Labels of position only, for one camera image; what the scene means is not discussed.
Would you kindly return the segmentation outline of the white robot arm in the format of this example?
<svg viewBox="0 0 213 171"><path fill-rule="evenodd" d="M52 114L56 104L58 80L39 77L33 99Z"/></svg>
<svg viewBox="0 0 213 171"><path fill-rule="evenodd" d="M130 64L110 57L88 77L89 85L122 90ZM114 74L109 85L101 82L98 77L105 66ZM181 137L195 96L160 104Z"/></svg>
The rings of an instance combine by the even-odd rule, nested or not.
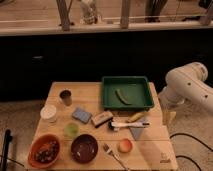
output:
<svg viewBox="0 0 213 171"><path fill-rule="evenodd" d="M158 94L164 125L171 123L176 116L174 108L186 99L213 114L213 88L205 84L207 78L208 70L200 62L174 68L166 74L166 86Z"/></svg>

